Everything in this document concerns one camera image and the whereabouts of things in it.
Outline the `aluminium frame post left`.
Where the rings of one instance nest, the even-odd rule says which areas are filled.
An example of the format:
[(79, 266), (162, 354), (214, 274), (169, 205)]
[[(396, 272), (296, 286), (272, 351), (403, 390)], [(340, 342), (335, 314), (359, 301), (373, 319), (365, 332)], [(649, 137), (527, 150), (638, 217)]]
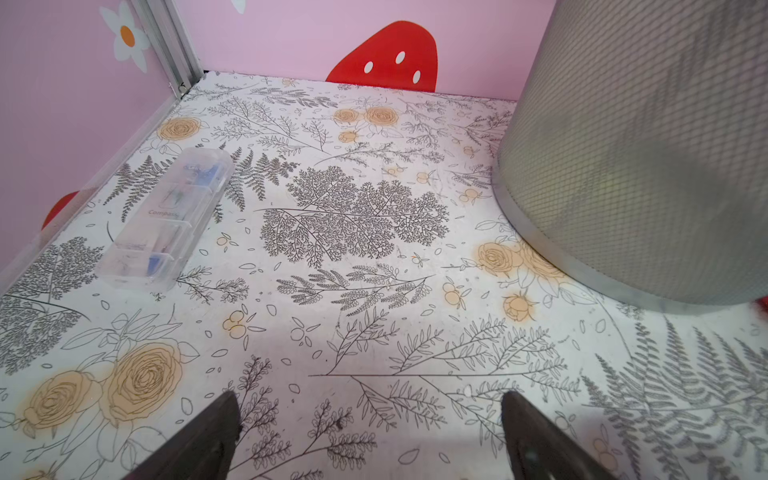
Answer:
[(131, 0), (130, 3), (149, 37), (175, 97), (181, 99), (202, 79), (204, 70), (182, 21), (178, 1)]

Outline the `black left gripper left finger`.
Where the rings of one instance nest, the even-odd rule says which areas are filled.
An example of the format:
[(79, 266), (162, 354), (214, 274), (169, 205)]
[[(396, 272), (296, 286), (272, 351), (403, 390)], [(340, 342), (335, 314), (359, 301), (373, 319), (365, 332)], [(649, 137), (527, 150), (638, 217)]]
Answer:
[(237, 397), (226, 391), (125, 479), (225, 479), (240, 432)]

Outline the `clear plastic pill box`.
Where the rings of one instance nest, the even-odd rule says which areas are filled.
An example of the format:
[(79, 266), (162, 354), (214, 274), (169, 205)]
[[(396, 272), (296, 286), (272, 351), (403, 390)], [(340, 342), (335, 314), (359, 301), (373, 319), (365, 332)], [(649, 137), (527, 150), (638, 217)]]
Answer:
[(234, 171), (234, 161), (223, 150), (183, 150), (106, 250), (95, 268), (97, 277), (120, 289), (170, 289)]

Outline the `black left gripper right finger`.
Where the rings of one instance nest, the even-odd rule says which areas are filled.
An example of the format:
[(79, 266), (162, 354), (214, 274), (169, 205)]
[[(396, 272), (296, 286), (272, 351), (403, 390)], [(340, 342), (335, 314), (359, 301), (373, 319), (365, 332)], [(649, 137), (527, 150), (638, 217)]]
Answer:
[(515, 479), (614, 479), (522, 394), (503, 395), (501, 421)]

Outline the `silver mesh waste bin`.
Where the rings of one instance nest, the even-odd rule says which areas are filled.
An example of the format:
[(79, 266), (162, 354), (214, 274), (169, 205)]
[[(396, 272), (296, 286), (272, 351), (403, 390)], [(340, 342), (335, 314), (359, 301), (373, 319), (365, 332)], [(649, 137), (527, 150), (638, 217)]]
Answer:
[(586, 287), (668, 313), (767, 293), (767, 5), (559, 1), (496, 199)]

